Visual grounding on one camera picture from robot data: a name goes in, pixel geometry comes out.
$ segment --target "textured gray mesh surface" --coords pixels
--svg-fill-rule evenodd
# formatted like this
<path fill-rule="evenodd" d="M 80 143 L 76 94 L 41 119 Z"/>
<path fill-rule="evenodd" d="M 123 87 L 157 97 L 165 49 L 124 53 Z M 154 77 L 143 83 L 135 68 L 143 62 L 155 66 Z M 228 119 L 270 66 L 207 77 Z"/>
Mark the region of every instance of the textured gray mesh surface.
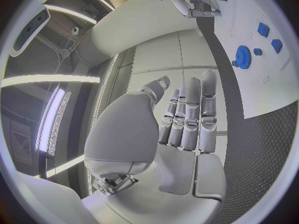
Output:
<path fill-rule="evenodd" d="M 275 112 L 244 119 L 239 86 L 214 34 L 214 18 L 198 18 L 197 24 L 214 56 L 225 96 L 227 199 L 215 223 L 230 224 L 266 193 L 281 171 L 295 134 L 297 102 Z"/>

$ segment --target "vent grille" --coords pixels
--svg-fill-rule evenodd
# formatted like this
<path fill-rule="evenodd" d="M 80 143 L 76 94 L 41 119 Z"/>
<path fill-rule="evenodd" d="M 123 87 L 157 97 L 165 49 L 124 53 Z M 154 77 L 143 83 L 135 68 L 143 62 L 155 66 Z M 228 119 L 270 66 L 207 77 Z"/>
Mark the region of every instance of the vent grille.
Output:
<path fill-rule="evenodd" d="M 30 137 L 14 130 L 10 131 L 13 158 L 32 165 Z"/>
<path fill-rule="evenodd" d="M 85 6 L 84 8 L 82 8 L 82 11 L 89 17 L 94 18 L 96 15 L 99 14 L 99 11 L 92 6 L 91 4 Z"/>

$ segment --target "air vent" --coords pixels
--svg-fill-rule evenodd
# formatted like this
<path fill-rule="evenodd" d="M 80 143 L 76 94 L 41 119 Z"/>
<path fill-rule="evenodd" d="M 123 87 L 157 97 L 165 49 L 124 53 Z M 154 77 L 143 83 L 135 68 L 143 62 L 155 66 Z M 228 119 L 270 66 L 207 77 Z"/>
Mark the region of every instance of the air vent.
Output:
<path fill-rule="evenodd" d="M 87 15 L 91 18 L 94 18 L 97 14 L 99 14 L 99 11 L 91 4 L 82 8 L 82 11 L 83 11 L 83 13 L 85 13 L 85 15 Z"/>
<path fill-rule="evenodd" d="M 10 130 L 13 158 L 16 161 L 32 165 L 30 137 Z"/>

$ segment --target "blue gear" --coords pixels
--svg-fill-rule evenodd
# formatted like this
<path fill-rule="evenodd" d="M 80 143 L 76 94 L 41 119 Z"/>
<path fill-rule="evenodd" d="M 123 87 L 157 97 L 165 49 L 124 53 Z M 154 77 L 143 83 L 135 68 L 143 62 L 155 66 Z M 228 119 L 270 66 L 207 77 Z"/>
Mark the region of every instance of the blue gear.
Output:
<path fill-rule="evenodd" d="M 236 62 L 241 69 L 248 69 L 251 65 L 251 53 L 247 46 L 239 46 L 236 53 Z"/>

